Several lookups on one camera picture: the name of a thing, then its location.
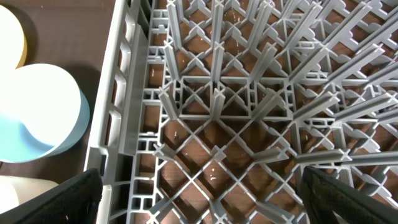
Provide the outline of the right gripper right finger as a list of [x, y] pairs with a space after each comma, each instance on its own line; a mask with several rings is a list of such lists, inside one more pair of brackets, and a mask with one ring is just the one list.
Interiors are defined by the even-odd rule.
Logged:
[[397, 210], [312, 166], [303, 170], [298, 188], [310, 223], [397, 223]]

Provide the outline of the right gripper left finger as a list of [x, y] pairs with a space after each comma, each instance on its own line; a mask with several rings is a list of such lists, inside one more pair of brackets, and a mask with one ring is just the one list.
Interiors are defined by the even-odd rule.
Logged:
[[103, 183], [98, 169], [90, 168], [1, 215], [1, 223], [94, 224]]

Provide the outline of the white bowl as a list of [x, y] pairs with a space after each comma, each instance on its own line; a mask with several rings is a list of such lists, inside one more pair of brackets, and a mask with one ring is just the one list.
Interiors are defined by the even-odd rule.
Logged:
[[5, 213], [56, 187], [51, 180], [1, 176], [1, 213]]

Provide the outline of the light blue bowl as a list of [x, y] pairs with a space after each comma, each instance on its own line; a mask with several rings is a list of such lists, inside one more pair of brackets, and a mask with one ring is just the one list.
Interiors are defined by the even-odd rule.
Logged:
[[63, 68], [38, 63], [1, 75], [1, 161], [65, 152], [85, 133], [88, 100]]

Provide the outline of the yellow plate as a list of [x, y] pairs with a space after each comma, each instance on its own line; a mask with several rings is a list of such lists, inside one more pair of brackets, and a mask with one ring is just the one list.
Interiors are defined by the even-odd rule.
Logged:
[[15, 70], [24, 65], [27, 41], [18, 18], [1, 6], [1, 72]]

